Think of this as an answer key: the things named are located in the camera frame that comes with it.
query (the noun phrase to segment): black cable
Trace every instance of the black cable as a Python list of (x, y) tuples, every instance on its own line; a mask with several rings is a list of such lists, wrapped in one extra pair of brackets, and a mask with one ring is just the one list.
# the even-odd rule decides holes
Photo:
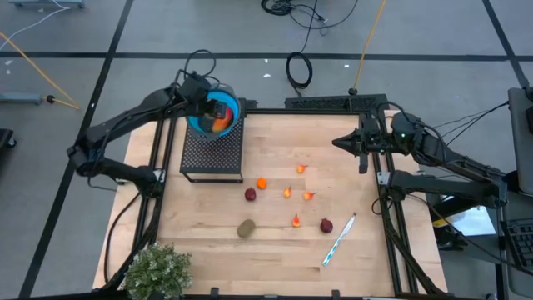
[(467, 119), (467, 118), (477, 117), (477, 115), (480, 115), (480, 114), (482, 114), (482, 113), (486, 113), (486, 112), (488, 112), (489, 110), (490, 110), (490, 109), (486, 109), (486, 110), (484, 110), (484, 111), (482, 111), (482, 112), (472, 113), (471, 115), (464, 116), (464, 117), (462, 117), (462, 118), (460, 118), (460, 119), (457, 119), (457, 120), (454, 120), (454, 121), (444, 122), (444, 123), (442, 123), (442, 124), (440, 124), (440, 125), (434, 126), (434, 128), (440, 128), (440, 127), (443, 127), (443, 126), (446, 126), (446, 125), (450, 125), (450, 124), (453, 124), (453, 123), (457, 123), (457, 122), (460, 122), (460, 121), (462, 121), (462, 120), (464, 120), (464, 119)]
[(189, 75), (189, 73), (187, 72), (187, 67), (189, 66), (189, 62), (191, 61), (192, 57), (195, 55), (195, 54), (198, 54), (198, 53), (207, 53), (211, 56), (211, 59), (213, 60), (213, 65), (211, 66), (211, 70), (209, 70), (209, 72), (205, 73), (202, 75), (202, 77), (207, 77), (209, 75), (211, 75), (211, 73), (213, 73), (213, 71), (215, 71), (215, 68), (217, 67), (217, 59), (215, 58), (215, 56), (213, 55), (213, 53), (209, 50), (206, 50), (206, 49), (200, 49), (200, 50), (196, 50), (195, 52), (189, 54), (189, 56), (187, 57), (187, 60), (185, 61), (185, 66), (183, 67), (183, 72), (185, 75)]
[[(332, 25), (325, 25), (325, 26), (322, 26), (322, 27), (313, 27), (312, 25), (309, 25), (309, 26), (306, 26), (300, 22), (298, 22), (294, 16), (292, 16), (292, 10), (289, 12), (289, 14), (291, 15), (291, 18), (292, 20), (294, 20), (294, 22), (296, 22), (298, 25), (302, 26), (303, 28), (308, 28), (308, 29), (325, 29), (325, 28), (333, 28), (337, 25), (340, 25), (341, 23), (345, 22), (352, 14), (353, 12), (356, 10), (356, 6), (357, 4), (359, 3), (359, 0), (356, 0), (353, 4), (353, 7), (351, 8), (350, 12), (339, 22), (336, 22)], [(295, 5), (293, 6), (292, 8), (297, 8), (297, 7), (300, 7), (300, 6), (303, 6), (303, 7), (307, 7), (307, 8), (310, 8), (308, 7), (307, 5), (302, 5), (302, 4), (298, 4), (298, 5)], [(316, 12), (316, 8), (312, 9), (313, 11), (313, 15), (316, 14), (317, 16), (319, 16), (319, 19), (317, 19), (317, 21), (319, 22), (322, 22), (323, 24), (325, 24), (323, 21), (325, 20), (324, 17), (322, 17), (321, 15), (318, 14), (318, 12)]]
[[(315, 6), (313, 9), (316, 9), (317, 4), (318, 4), (318, 0), (315, 0)], [(298, 89), (307, 88), (309, 84), (311, 84), (311, 80), (313, 79), (313, 66), (311, 65), (311, 61), (309, 61), (309, 59), (305, 55), (303, 55), (303, 51), (306, 49), (307, 42), (309, 41), (309, 34), (311, 33), (311, 26), (313, 24), (313, 20), (314, 18), (312, 17), (311, 23), (309, 24), (310, 28), (307, 29), (306, 42), (303, 44), (303, 48), (301, 49), (300, 52), (293, 52), (289, 54), (289, 57), (286, 59), (286, 64), (285, 64), (286, 77), (289, 80), (291, 87), (294, 89), (294, 91), (298, 94), (298, 97), (300, 98), (301, 98), (301, 93), (300, 91), (298, 91)], [(301, 58), (307, 66), (307, 71), (309, 72), (309, 76), (307, 77), (307, 80), (304, 83), (297, 82), (296, 80), (294, 80), (294, 78), (291, 75), (291, 60), (295, 57)]]
[[(309, 12), (305, 11), (304, 9), (300, 9), (300, 7), (309, 8), (309, 9), (311, 9), (312, 13), (309, 13)], [(309, 16), (311, 18), (314, 18), (317, 22), (319, 22), (322, 25), (322, 26), (320, 26), (320, 30), (319, 30), (319, 33), (320, 33), (321, 36), (325, 37), (329, 33), (329, 28), (326, 25), (326, 19), (323, 16), (319, 15), (318, 12), (313, 11), (312, 7), (304, 5), (304, 4), (298, 4), (298, 5), (295, 5), (295, 6), (292, 7), (292, 10), (291, 10), (291, 18), (292, 18), (292, 20), (294, 22), (296, 22), (297, 24), (302, 25), (292, 15), (292, 12), (294, 12), (294, 11), (305, 13), (307, 16)]]
[(94, 185), (91, 183), (91, 179), (92, 177), (87, 177), (87, 185), (90, 187), (90, 188), (96, 188), (96, 189), (99, 189), (99, 190), (103, 190), (103, 191), (108, 191), (108, 192), (117, 192), (116, 188), (110, 188), (110, 187), (101, 187), (101, 186), (98, 186), (98, 185)]
[(461, 129), (461, 128), (463, 128), (464, 126), (470, 125), (472, 122), (474, 122), (474, 121), (476, 120), (476, 118), (478, 118), (478, 117), (474, 117), (474, 118), (472, 118), (472, 119), (470, 119), (470, 120), (468, 120), (468, 121), (462, 123), (461, 125), (459, 125), (459, 126), (453, 128), (453, 129), (447, 131), (446, 133), (444, 133), (444, 134), (442, 135), (442, 137), (445, 137), (445, 136), (447, 136), (448, 134), (453, 133), (454, 131)]
[(442, 162), (444, 165), (447, 165), (448, 163), (451, 163), (451, 162), (447, 162), (447, 159), (446, 159), (446, 150), (444, 148), (444, 139), (442, 138), (441, 134), (436, 130), (434, 129), (432, 126), (429, 126), (427, 124), (424, 124), (423, 125), (425, 128), (428, 128), (430, 129), (432, 132), (434, 132), (436, 134), (436, 136), (439, 138), (439, 143), (441, 144), (441, 148), (442, 148)]
[(496, 261), (499, 261), (500, 263), (506, 264), (507, 266), (514, 268), (517, 271), (523, 272), (527, 275), (533, 276), (533, 272), (523, 269), (522, 267), (519, 267), (515, 265), (513, 262), (509, 262), (505, 259), (502, 259), (501, 257), (497, 257), (496, 255), (492, 254), (488, 250), (484, 249), (482, 246), (478, 245), (476, 242), (473, 242), (471, 239), (469, 239), (463, 232), (458, 230), (455, 226), (453, 226), (448, 220), (446, 220), (442, 215), (433, 207), (433, 205), (429, 204), (426, 200), (422, 199), (421, 197), (418, 197), (413, 194), (408, 194), (407, 196), (411, 196), (413, 198), (416, 198), (420, 201), (422, 201), (427, 207), (441, 220), (443, 220), (446, 224), (448, 224), (453, 230), (455, 230), (462, 238), (464, 238), (468, 243), (472, 244), (474, 247), (480, 249), (482, 252), (484, 252), (486, 255), (490, 256), (491, 258), (494, 258)]
[(205, 79), (208, 79), (208, 78), (210, 78), (210, 79), (212, 79), (212, 80), (214, 80), (214, 81), (216, 81), (216, 82), (217, 82), (217, 85), (216, 85), (215, 87), (213, 87), (213, 89), (217, 89), (217, 88), (218, 88), (218, 86), (220, 86), (220, 80), (218, 80), (218, 78), (216, 78), (216, 77), (213, 77), (213, 76), (205, 76), (204, 78), (205, 78)]
[(435, 177), (435, 179), (443, 179), (443, 178), (450, 178), (450, 177), (455, 177), (455, 178), (465, 179), (465, 178), (462, 177), (461, 175), (455, 175), (455, 174), (439, 176), (439, 177)]
[(118, 220), (120, 217), (128, 210), (135, 200), (137, 200), (141, 196), (141, 192), (138, 192), (137, 195), (118, 213), (117, 217), (115, 217), (115, 220), (113, 220), (113, 223), (111, 224), (111, 227), (109, 228), (109, 233), (107, 234), (107, 241), (106, 241), (106, 250), (103, 255), (103, 278), (106, 281), (106, 283), (109, 283), (109, 276), (107, 275), (107, 265), (109, 260), (109, 248), (111, 246), (111, 236), (113, 235), (113, 229), (115, 229), (115, 226), (118, 223)]
[(439, 170), (441, 170), (441, 171), (448, 172), (449, 174), (452, 174), (452, 175), (454, 175), (454, 176), (456, 176), (456, 177), (463, 178), (463, 179), (465, 179), (466, 181), (471, 181), (471, 179), (469, 179), (468, 177), (464, 177), (464, 176), (462, 176), (462, 175), (455, 174), (454, 172), (452, 172), (452, 171), (450, 171), (450, 170), (448, 170), (448, 169), (445, 169), (445, 168), (443, 168), (443, 167), (437, 167), (437, 168), (438, 168)]
[[(316, 10), (316, 5), (318, 4), (318, 0), (315, 0), (315, 5), (313, 6), (313, 12)], [(312, 25), (313, 25), (314, 18), (311, 18), (311, 22), (309, 23), (309, 28), (307, 29), (307, 37), (306, 37), (306, 43), (303, 44), (303, 48), (300, 51), (300, 54), (303, 53), (304, 50), (306, 50), (307, 47), (307, 41), (309, 40), (309, 34), (311, 33)]]
[(492, 109), (490, 109), (489, 111), (483, 113), (482, 115), (480, 115), (479, 117), (476, 117), (475, 118), (475, 121), (471, 122), (468, 126), (466, 126), (463, 130), (461, 130), (461, 132), (459, 132), (454, 138), (452, 138), (446, 145), (450, 145), (453, 141), (455, 141), (462, 133), (464, 133), (466, 130), (468, 130), (468, 128), (474, 126), (474, 124), (476, 124), (479, 120), (481, 120), (484, 116), (488, 115), (489, 113), (492, 113), (494, 112), (495, 110), (497, 110), (498, 108), (503, 108), (505, 105), (509, 104), (509, 102), (505, 102), (505, 103), (502, 103)]
[[(383, 212), (377, 212), (377, 211), (376, 211), (376, 203), (377, 203), (378, 201), (380, 201), (380, 199), (381, 199), (381, 198), (379, 197), (378, 199), (374, 200), (374, 202), (372, 202), (372, 205), (371, 205), (371, 210), (372, 210), (372, 212), (373, 212), (375, 215), (378, 215), (378, 216), (380, 216), (380, 215), (383, 214)], [(389, 201), (391, 201), (391, 202), (389, 203), (389, 205), (386, 207), (386, 209), (389, 210), (389, 209), (391, 209), (392, 204), (394, 203), (394, 200), (390, 199), (389, 197), (387, 197), (387, 199), (388, 199)]]
[(267, 13), (270, 13), (274, 16), (286, 16), (291, 13), (291, 0), (277, 0), (274, 1), (274, 4), (271, 8), (267, 8), (268, 0), (261, 0), (261, 7)]

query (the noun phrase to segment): metal rod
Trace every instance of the metal rod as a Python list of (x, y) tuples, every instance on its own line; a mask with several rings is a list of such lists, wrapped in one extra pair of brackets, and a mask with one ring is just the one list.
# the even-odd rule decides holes
[[(383, 110), (380, 110), (379, 114), (380, 114), (380, 119), (381, 119), (380, 126), (382, 128), (386, 128), (386, 123), (382, 121), (382, 120), (385, 120), (385, 113), (383, 112)], [(395, 168), (394, 168), (394, 161), (392, 160), (392, 154), (390, 154), (389, 152), (386, 153), (385, 160), (386, 160), (387, 170), (389, 172), (394, 172)], [(407, 234), (406, 219), (403, 214), (403, 207), (400, 201), (394, 201), (392, 205), (394, 206), (394, 212), (396, 213), (396, 222), (398, 225), (400, 239), (402, 240), (403, 244), (406, 246), (407, 251), (409, 251), (410, 253), (411, 246), (409, 245), (409, 236)], [(407, 262), (405, 262), (405, 265), (406, 265), (407, 282), (409, 283), (409, 291), (411, 293), (418, 293), (418, 283), (416, 281), (415, 274), (413, 273), (413, 270), (411, 269), (411, 267), (409, 267)]]
[[(506, 220), (506, 210), (504, 207), (496, 209), (496, 232), (498, 234), (498, 251), (500, 258), (507, 259), (506, 240), (500, 236), (500, 223), (497, 221)], [(509, 300), (509, 269), (503, 263), (494, 264), (496, 270), (496, 292), (498, 300)]]
[(168, 165), (170, 164), (170, 157), (172, 155), (172, 145), (174, 143), (174, 134), (176, 133), (177, 117), (173, 117), (168, 125), (167, 143), (165, 144), (165, 152), (163, 154), (162, 164), (162, 190), (159, 197), (156, 198), (156, 203), (153, 208), (152, 218), (156, 218), (155, 232), (150, 238), (149, 243), (153, 244), (157, 240), (157, 230), (159, 228), (159, 217), (161, 216), (161, 208), (163, 204), (163, 197), (165, 195), (165, 186), (167, 185)]
[(359, 115), (361, 112), (347, 112), (346, 109), (296, 109), (296, 108), (251, 108), (247, 114), (292, 114), (292, 115)]
[[(159, 154), (159, 145), (161, 144), (161, 132), (163, 130), (163, 121), (157, 122), (156, 132), (153, 137), (152, 152), (150, 153), (150, 161), (148, 165), (154, 169), (157, 163), (157, 155)], [(148, 203), (150, 198), (142, 197), (141, 207), (139, 208), (139, 216), (137, 218), (137, 225), (135, 227), (135, 234), (133, 235), (133, 247), (137, 245), (144, 232), (144, 225), (147, 219)]]
[[(363, 118), (371, 118), (370, 113), (361, 114), (360, 118), (361, 121)], [(381, 163), (380, 163), (380, 157), (379, 154), (373, 152), (372, 153), (372, 162), (374, 163), (374, 173), (376, 175), (376, 182), (377, 182), (377, 173), (381, 172)], [(394, 244), (392, 243), (392, 240), (388, 237), (386, 234), (386, 220), (390, 218), (389, 211), (386, 207), (386, 200), (385, 200), (385, 193), (383, 189), (377, 185), (377, 193), (379, 196), (379, 203), (381, 208), (381, 218), (383, 220), (383, 231), (385, 233), (385, 243), (386, 243), (386, 252), (389, 257), (389, 265), (391, 269), (391, 279), (392, 279), (392, 288), (394, 290), (394, 294), (398, 295), (401, 293), (401, 280), (400, 280), (400, 273), (398, 271), (398, 261), (396, 259), (396, 252), (394, 248)]]

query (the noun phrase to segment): wire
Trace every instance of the wire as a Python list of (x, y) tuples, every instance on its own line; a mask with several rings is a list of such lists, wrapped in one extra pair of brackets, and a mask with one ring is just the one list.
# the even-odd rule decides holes
[[(383, 212), (377, 212), (377, 211), (376, 211), (376, 203), (377, 203), (380, 199), (381, 199), (381, 198), (379, 197), (378, 199), (374, 200), (374, 201), (372, 202), (372, 205), (371, 205), (371, 210), (372, 210), (372, 212), (373, 212), (375, 215), (378, 215), (378, 216), (380, 216), (380, 215), (383, 214)], [(389, 209), (391, 209), (392, 204), (394, 203), (394, 200), (390, 199), (389, 197), (387, 197), (387, 200), (391, 201), (391, 202), (389, 203), (389, 205), (386, 207), (386, 210), (389, 210)]]
[(216, 85), (213, 89), (217, 89), (218, 86), (220, 85), (220, 80), (218, 80), (218, 78), (216, 78), (216, 77), (213, 77), (213, 76), (205, 76), (204, 78), (205, 78), (205, 79), (210, 78), (210, 79), (212, 79), (212, 80), (214, 80), (214, 81), (217, 82), (217, 85)]
[(21, 50), (19, 47), (17, 47), (17, 45), (15, 45), (12, 41), (9, 40), (9, 38), (3, 33), (3, 32), (0, 32), (0, 37), (4, 38), (13, 48), (15, 48), (15, 50), (17, 50), (18, 53), (20, 53), (20, 55), (22, 55), (22, 57), (24, 59), (26, 59), (26, 61), (28, 63), (30, 63), (32, 65), (32, 67), (37, 70), (37, 72), (39, 72), (39, 74), (41, 74), (41, 76), (46, 79), (50, 84), (52, 84), (53, 87), (55, 87), (59, 92), (61, 92), (61, 94), (63, 94), (63, 96), (65, 96), (69, 101), (71, 101), (72, 103), (75, 104), (75, 108), (77, 110), (80, 109), (80, 105), (74, 101), (74, 99), (72, 99), (72, 97), (70, 97), (70, 95), (68, 95), (67, 92), (63, 91), (62, 88), (60, 88), (52, 79), (50, 79), (47, 74), (45, 72), (43, 72), (38, 66), (37, 64), (35, 64), (27, 55), (26, 53), (24, 53), (23, 50)]
[(110, 188), (110, 187), (100, 187), (98, 185), (93, 185), (91, 183), (91, 179), (92, 177), (88, 177), (87, 178), (87, 185), (90, 187), (90, 188), (96, 188), (96, 189), (100, 189), (100, 190), (103, 190), (103, 191), (108, 191), (108, 192), (116, 192), (117, 190), (114, 189), (114, 188)]
[(434, 126), (434, 128), (440, 128), (440, 127), (443, 127), (443, 126), (445, 126), (445, 125), (450, 125), (450, 124), (453, 124), (453, 123), (460, 122), (460, 121), (462, 121), (462, 120), (464, 120), (464, 119), (467, 119), (467, 118), (476, 117), (477, 115), (482, 114), (482, 113), (486, 113), (486, 112), (488, 112), (489, 110), (490, 110), (490, 109), (486, 109), (486, 110), (484, 110), (484, 111), (482, 111), (482, 112), (472, 113), (471, 115), (464, 116), (464, 117), (462, 117), (462, 118), (460, 118), (460, 119), (457, 119), (457, 120), (454, 120), (454, 121), (450, 121), (450, 122), (445, 122), (445, 123), (442, 123), (442, 124), (440, 124), (440, 125)]
[(64, 105), (64, 106), (68, 106), (68, 107), (70, 107), (70, 108), (79, 109), (79, 107), (74, 106), (74, 105), (72, 105), (71, 103), (69, 103), (69, 102), (65, 102), (65, 101), (63, 101), (63, 100), (59, 100), (59, 99), (54, 98), (53, 101), (54, 101), (55, 103), (59, 103), (59, 104), (62, 104), (62, 105)]
[(69, 7), (64, 7), (64, 6), (60, 5), (59, 3), (57, 3), (56, 0), (53, 0), (53, 2), (56, 3), (56, 5), (57, 5), (59, 8), (61, 8), (61, 9), (58, 9), (57, 11), (48, 14), (46, 17), (42, 18), (41, 21), (35, 22), (35, 23), (32, 24), (32, 25), (29, 25), (29, 26), (24, 27), (23, 29), (17, 30), (14, 34), (12, 34), (11, 36), (9, 36), (8, 39), (6, 39), (6, 42), (4, 42), (4, 43), (2, 44), (2, 46), (0, 46), (0, 51), (2, 51), (2, 49), (7, 45), (8, 41), (11, 41), (11, 40), (12, 40), (16, 35), (18, 35), (19, 33), (24, 32), (24, 31), (26, 31), (26, 30), (28, 30), (28, 29), (30, 29), (30, 28), (33, 28), (33, 27), (39, 25), (40, 23), (43, 23), (44, 21), (46, 21), (47, 19), (49, 19), (51, 16), (53, 16), (53, 15), (55, 15), (55, 14), (57, 14), (57, 13), (64, 12), (64, 11), (70, 9)]
[(448, 163), (452, 163), (452, 162), (447, 162), (446, 150), (445, 150), (445, 147), (444, 147), (444, 139), (442, 138), (441, 134), (436, 129), (434, 129), (433, 127), (431, 127), (431, 126), (429, 126), (427, 124), (424, 124), (423, 126), (425, 128), (430, 129), (439, 138), (439, 143), (441, 144), (441, 149), (442, 149), (442, 163), (444, 165), (447, 165)]
[(465, 180), (467, 180), (467, 181), (471, 181), (468, 177), (464, 177), (464, 176), (462, 176), (462, 175), (455, 174), (454, 172), (452, 172), (452, 171), (450, 171), (450, 170), (448, 170), (448, 169), (445, 169), (445, 168), (443, 168), (443, 167), (437, 167), (437, 168), (438, 168), (439, 170), (444, 171), (444, 172), (448, 172), (448, 173), (451, 174), (451, 175), (457, 176), (457, 177), (459, 177), (459, 178), (463, 178), (463, 179), (465, 179)]
[[(315, 5), (313, 6), (313, 12), (316, 11), (316, 5), (318, 4), (318, 0), (315, 0)], [(303, 53), (304, 50), (306, 50), (307, 47), (307, 41), (309, 41), (309, 33), (311, 33), (311, 29), (313, 26), (313, 21), (315, 18), (311, 18), (311, 22), (309, 23), (309, 28), (307, 29), (307, 37), (306, 37), (306, 43), (303, 44), (303, 48), (301, 49), (300, 53)]]
[(416, 198), (418, 199), (419, 201), (422, 201), (425, 205), (427, 205), (427, 207), (437, 216), (439, 217), (441, 220), (443, 220), (446, 224), (448, 224), (453, 230), (455, 230), (462, 238), (464, 238), (468, 243), (472, 244), (472, 246), (480, 249), (482, 252), (484, 252), (486, 255), (490, 256), (491, 258), (494, 258), (496, 261), (499, 261), (500, 263), (504, 263), (506, 264), (507, 266), (511, 267), (511, 268), (514, 268), (516, 269), (517, 271), (520, 271), (520, 272), (523, 272), (527, 275), (530, 275), (530, 276), (533, 276), (533, 272), (531, 271), (528, 271), (528, 270), (525, 270), (517, 265), (515, 265), (513, 262), (509, 262), (505, 259), (502, 259), (501, 257), (497, 257), (496, 255), (490, 253), (488, 250), (484, 249), (482, 246), (478, 245), (476, 242), (472, 241), (471, 239), (469, 239), (467, 236), (465, 236), (465, 234), (463, 234), (463, 232), (461, 232), (460, 230), (458, 230), (455, 226), (453, 226), (450, 222), (448, 222), (448, 220), (446, 220), (444, 217), (442, 217), (442, 215), (433, 207), (433, 205), (429, 204), (426, 200), (422, 199), (421, 197), (418, 197), (416, 195), (413, 195), (413, 194), (408, 194), (407, 196), (411, 196), (413, 198)]
[(107, 265), (109, 261), (109, 249), (111, 247), (111, 236), (113, 235), (113, 230), (115, 229), (115, 226), (118, 223), (118, 220), (120, 217), (128, 210), (135, 200), (137, 200), (141, 196), (141, 193), (138, 192), (137, 195), (118, 213), (117, 217), (113, 220), (113, 223), (111, 224), (111, 227), (109, 228), (109, 233), (107, 234), (107, 240), (106, 240), (106, 251), (103, 255), (103, 278), (106, 281), (106, 283), (109, 283), (109, 276), (107, 275)]
[(357, 89), (357, 84), (359, 83), (359, 77), (361, 76), (361, 72), (363, 70), (363, 62), (365, 60), (366, 49), (368, 48), (368, 45), (370, 44), (370, 41), (372, 40), (372, 36), (374, 35), (374, 30), (376, 30), (377, 22), (380, 20), (383, 7), (385, 7), (385, 2), (386, 0), (381, 0), (380, 10), (377, 11), (376, 19), (374, 20), (374, 24), (372, 25), (370, 34), (368, 35), (368, 38), (366, 39), (365, 47), (363, 48), (363, 53), (361, 55), (361, 61), (359, 62), (359, 70), (357, 71), (356, 81), (353, 83), (353, 89)]
[(453, 128), (453, 129), (449, 130), (448, 132), (444, 133), (444, 134), (442, 135), (442, 137), (445, 137), (445, 136), (447, 136), (448, 134), (453, 133), (454, 131), (461, 129), (461, 128), (463, 128), (464, 126), (470, 125), (470, 124), (471, 124), (472, 122), (474, 122), (475, 120), (476, 120), (475, 117), (472, 118), (471, 120), (468, 120), (467, 122), (465, 122), (465, 123), (463, 123), (463, 124), (461, 124), (461, 125), (459, 125), (459, 126)]
[(503, 108), (505, 105), (509, 104), (509, 102), (504, 102), (492, 109), (490, 109), (489, 111), (483, 113), (482, 115), (480, 115), (479, 117), (476, 117), (474, 120), (472, 120), (468, 126), (466, 126), (463, 130), (461, 130), (454, 138), (452, 138), (446, 145), (450, 145), (453, 141), (455, 141), (462, 133), (464, 133), (466, 130), (468, 130), (468, 128), (474, 126), (474, 124), (476, 124), (478, 121), (480, 121), (484, 116), (488, 115), (489, 113), (492, 113), (494, 112), (495, 110), (497, 110), (498, 108)]
[(268, 0), (261, 0), (261, 7), (265, 12), (274, 16), (286, 16), (291, 12), (291, 0), (277, 0), (270, 8), (267, 8)]
[[(352, 14), (353, 14), (353, 12), (356, 10), (356, 6), (357, 6), (358, 3), (359, 3), (359, 0), (356, 0), (356, 1), (354, 2), (354, 4), (353, 4), (353, 7), (351, 7), (350, 12), (349, 12), (349, 13), (348, 13), (348, 14), (347, 14), (347, 15), (346, 15), (341, 21), (336, 22), (336, 23), (333, 23), (332, 25), (326, 25), (326, 19), (325, 19), (323, 16), (319, 15), (318, 12), (316, 12), (316, 9), (311, 9), (310, 7), (308, 7), (307, 5), (304, 5), (304, 4), (298, 4), (298, 5), (294, 5), (294, 6), (292, 6), (292, 7), (291, 7), (292, 10), (290, 11), (290, 15), (291, 15), (292, 20), (294, 20), (294, 22), (296, 22), (298, 25), (302, 26), (303, 28), (320, 29), (320, 30), (322, 30), (322, 29), (328, 29), (328, 28), (333, 28), (333, 27), (335, 27), (335, 26), (337, 26), (337, 25), (340, 25), (341, 23), (345, 22), (345, 21), (346, 21), (346, 20), (347, 20)], [(308, 12), (302, 10), (302, 9), (296, 9), (296, 8), (298, 8), (298, 7), (309, 8), (309, 9), (311, 9), (311, 10), (313, 11), (313, 14), (311, 15), (310, 13), (308, 13)], [(296, 9), (297, 11), (300, 11), (300, 12), (306, 13), (307, 15), (310, 15), (311, 17), (313, 17), (313, 16), (316, 14), (316, 15), (318, 16), (318, 18), (316, 18), (316, 20), (319, 21), (319, 22), (321, 22), (322, 24), (324, 24), (324, 26), (321, 26), (321, 27), (313, 27), (312, 25), (310, 25), (310, 26), (306, 26), (306, 25), (304, 25), (304, 24), (298, 22), (298, 21), (294, 18), (294, 16), (292, 16), (292, 11), (294, 11), (295, 9)]]
[(187, 60), (185, 61), (185, 67), (183, 67), (183, 73), (185, 74), (184, 77), (186, 78), (187, 75), (189, 75), (189, 73), (187, 72), (187, 67), (189, 66), (189, 62), (191, 61), (192, 57), (195, 55), (195, 54), (198, 54), (198, 53), (207, 53), (211, 56), (212, 60), (213, 60), (213, 65), (211, 67), (211, 70), (209, 70), (209, 72), (203, 74), (202, 76), (205, 78), (209, 75), (211, 75), (211, 73), (213, 73), (213, 71), (215, 71), (215, 68), (217, 67), (217, 59), (215, 58), (215, 56), (213, 55), (213, 53), (209, 50), (206, 50), (206, 49), (200, 49), (200, 50), (196, 50), (195, 52), (189, 54), (189, 57), (187, 57)]
[(461, 175), (455, 175), (455, 174), (439, 176), (439, 177), (435, 177), (435, 179), (452, 178), (452, 177), (454, 177), (454, 178), (460, 178), (460, 179), (465, 179), (465, 178), (462, 177)]

